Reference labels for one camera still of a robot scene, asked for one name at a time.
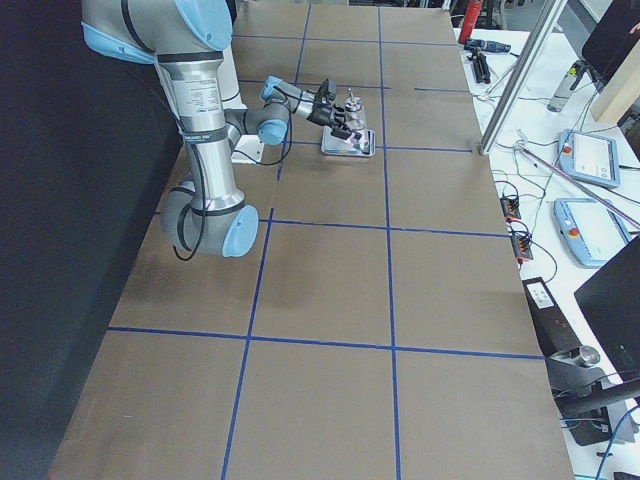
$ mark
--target black clamp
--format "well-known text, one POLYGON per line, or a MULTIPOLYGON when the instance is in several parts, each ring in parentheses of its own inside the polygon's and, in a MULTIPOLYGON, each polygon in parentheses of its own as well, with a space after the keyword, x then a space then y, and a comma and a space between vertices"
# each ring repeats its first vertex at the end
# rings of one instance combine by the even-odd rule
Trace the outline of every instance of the black clamp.
POLYGON ((487 57, 479 47, 473 47, 469 60, 473 65, 473 75, 476 78, 476 83, 491 83, 491 72, 487 64, 487 57))

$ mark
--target black fabric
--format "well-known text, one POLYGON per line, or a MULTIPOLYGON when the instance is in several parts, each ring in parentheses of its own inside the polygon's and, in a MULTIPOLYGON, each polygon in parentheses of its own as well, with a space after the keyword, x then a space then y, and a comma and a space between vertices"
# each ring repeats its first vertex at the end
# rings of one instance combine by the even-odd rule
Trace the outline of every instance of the black fabric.
POLYGON ((40 479, 181 142, 153 67, 85 46, 80 2, 0 17, 0 478, 40 479))

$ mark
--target computer monitor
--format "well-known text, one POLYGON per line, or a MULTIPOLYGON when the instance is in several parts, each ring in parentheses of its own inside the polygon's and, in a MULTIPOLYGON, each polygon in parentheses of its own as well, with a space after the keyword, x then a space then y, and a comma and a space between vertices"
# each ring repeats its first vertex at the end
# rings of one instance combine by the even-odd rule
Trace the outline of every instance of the computer monitor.
POLYGON ((640 39, 631 34, 640 23, 640 0, 614 0, 582 47, 582 57, 595 71, 597 80, 607 83, 640 39))
MULTIPOLYGON (((601 267, 575 297, 601 353, 623 379, 615 385, 598 367, 546 359, 560 413, 565 419, 580 419, 569 424, 571 435, 579 445, 590 445, 609 440, 628 410, 626 400, 640 401, 640 238, 601 267)), ((634 441, 637 431, 627 418, 616 440, 634 441)))
MULTIPOLYGON (((576 301, 623 380, 640 376, 640 237, 609 260, 576 292, 576 301)), ((635 397, 640 404, 640 392, 635 397)))

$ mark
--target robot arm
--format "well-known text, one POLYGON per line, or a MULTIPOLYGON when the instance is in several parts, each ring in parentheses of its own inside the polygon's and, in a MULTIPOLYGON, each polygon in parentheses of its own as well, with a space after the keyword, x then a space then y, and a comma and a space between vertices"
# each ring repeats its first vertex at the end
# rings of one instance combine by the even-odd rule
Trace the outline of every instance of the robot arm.
POLYGON ((244 134, 281 143, 291 114, 341 130, 331 103, 335 85, 326 81, 312 94, 269 77, 265 107, 244 108, 224 0, 82 0, 82 10, 87 45, 103 55, 155 65, 178 119, 191 171, 162 208, 165 234, 192 254, 245 255, 257 235, 258 213, 236 187, 232 150, 244 134), (223 98, 236 100, 226 105, 223 98))

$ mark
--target monitor stand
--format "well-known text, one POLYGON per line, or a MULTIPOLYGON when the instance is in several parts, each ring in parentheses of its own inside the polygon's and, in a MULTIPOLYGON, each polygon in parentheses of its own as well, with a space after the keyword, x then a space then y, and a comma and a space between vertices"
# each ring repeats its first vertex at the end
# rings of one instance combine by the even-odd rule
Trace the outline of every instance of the monitor stand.
MULTIPOLYGON (((578 367, 562 360, 554 360, 545 358, 547 364, 547 375, 549 376, 549 384, 554 395, 560 392, 569 391, 579 396, 591 394, 598 389, 607 389, 613 387, 607 378, 603 378, 593 385, 589 385, 600 377, 604 376, 601 368, 578 367)), ((585 413, 581 413, 571 418, 599 418, 600 421, 595 422, 600 425, 596 428, 589 421, 580 421, 577 424, 569 422, 570 432, 576 443, 580 446, 591 445, 594 443, 606 442, 611 438, 611 430, 615 428, 620 419, 627 413, 627 405, 624 401, 612 403, 606 407, 600 407, 585 413)), ((634 441, 634 425, 628 418, 618 430, 616 441, 634 441)))

